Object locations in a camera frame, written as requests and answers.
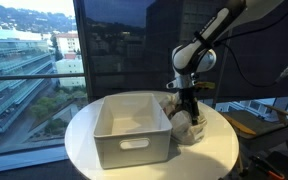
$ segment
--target tree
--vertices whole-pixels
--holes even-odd
[[[53,111],[56,108],[55,100],[49,97],[42,97],[37,101],[37,104],[46,107],[50,111]]]
[[[81,55],[81,51],[80,51],[80,49],[77,49],[77,51],[76,51],[76,55]]]
[[[56,87],[55,87],[55,89],[54,89],[56,92],[58,92],[58,93],[67,93],[67,94],[70,94],[71,93],[71,90],[69,89],[69,88],[67,88],[67,87],[61,87],[61,86],[59,86],[59,85],[57,85]]]
[[[63,121],[60,118],[54,119],[54,120],[48,120],[47,125],[44,127],[44,131],[46,133],[54,134],[55,131],[66,128],[68,126],[68,123]]]
[[[55,60],[58,61],[58,60],[63,59],[63,55],[58,49],[56,34],[54,32],[52,33],[51,41],[52,41],[53,48],[55,49]]]
[[[75,92],[75,91],[82,91],[86,93],[86,88],[85,86],[81,85],[81,86],[74,86],[71,90],[71,93]]]
[[[65,93],[63,90],[60,90],[58,93],[56,93],[56,97],[55,97],[55,102],[56,104],[60,105],[60,104],[64,104],[67,99],[68,99],[68,94]]]
[[[44,118],[45,116],[48,115],[47,107],[42,105],[34,105],[30,108],[30,110],[32,114],[38,119]]]
[[[83,91],[75,91],[73,93],[73,97],[74,98],[85,98],[86,97],[86,93],[84,93]]]

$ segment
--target black cable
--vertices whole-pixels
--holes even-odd
[[[263,87],[271,87],[271,86],[274,86],[275,84],[277,84],[277,81],[274,81],[273,83],[268,84],[268,85],[258,85],[258,84],[254,84],[254,83],[252,83],[251,81],[249,81],[249,80],[245,77],[245,75],[243,74],[243,72],[242,72],[242,70],[241,70],[241,67],[240,67],[240,64],[238,63],[238,60],[237,60],[237,58],[236,58],[236,56],[235,56],[235,53],[234,53],[234,51],[232,50],[232,48],[231,48],[230,46],[228,46],[227,44],[225,44],[225,43],[220,42],[220,44],[223,45],[224,47],[226,47],[226,48],[230,51],[230,53],[232,54],[233,59],[234,59],[236,65],[237,65],[238,72],[241,74],[241,76],[243,77],[243,79],[244,79],[247,83],[249,83],[251,86],[263,88]]]
[[[235,34],[235,35],[232,35],[232,36],[229,36],[229,37],[220,39],[220,40],[218,40],[218,41],[215,41],[214,44],[215,44],[215,45],[218,45],[218,44],[220,44],[221,42],[223,42],[223,41],[225,41],[225,40],[228,40],[228,39],[232,39],[232,38],[236,38],[236,37],[239,37],[239,36],[244,36],[244,35],[247,35],[247,34],[252,34],[252,33],[260,32],[260,31],[264,31],[264,30],[269,29],[269,28],[275,26],[276,24],[280,23],[280,22],[281,22],[283,19],[285,19],[287,16],[288,16],[288,11],[287,11],[286,14],[284,14],[280,19],[278,19],[276,22],[272,23],[271,25],[268,25],[268,26],[263,27],[263,28],[259,28],[259,29],[255,29],[255,30],[251,30],[251,31],[247,31],[247,32]]]

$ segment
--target building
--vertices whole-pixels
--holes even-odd
[[[62,59],[55,62],[58,74],[83,73],[83,62],[81,58],[78,58],[79,56],[67,53],[64,54],[64,57],[68,59]],[[84,77],[59,78],[59,82],[61,87],[67,88],[85,86]]]
[[[72,51],[80,51],[78,34],[75,32],[57,34],[56,41],[58,49],[63,55]]]
[[[0,29],[0,76],[52,73],[47,42],[40,38],[40,34]],[[47,79],[0,81],[0,132],[49,83]]]
[[[124,58],[118,55],[91,56],[97,73],[123,71]]]
[[[96,55],[106,55],[109,52],[109,44],[102,40],[97,33],[92,33],[90,37],[90,50],[92,54]]]
[[[204,27],[221,2],[224,1],[156,0],[152,3],[146,10],[146,59],[167,67],[172,50],[191,41],[194,32]]]
[[[142,58],[143,57],[143,39],[138,36],[125,36],[126,58]]]

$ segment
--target sky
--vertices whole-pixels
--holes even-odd
[[[75,16],[73,0],[0,0],[0,5]]]
[[[86,16],[96,21],[144,27],[146,8],[155,0],[85,0]]]

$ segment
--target bin handle cutout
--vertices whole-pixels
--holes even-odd
[[[122,150],[142,149],[147,148],[150,145],[148,138],[123,140],[120,142],[120,148]]]

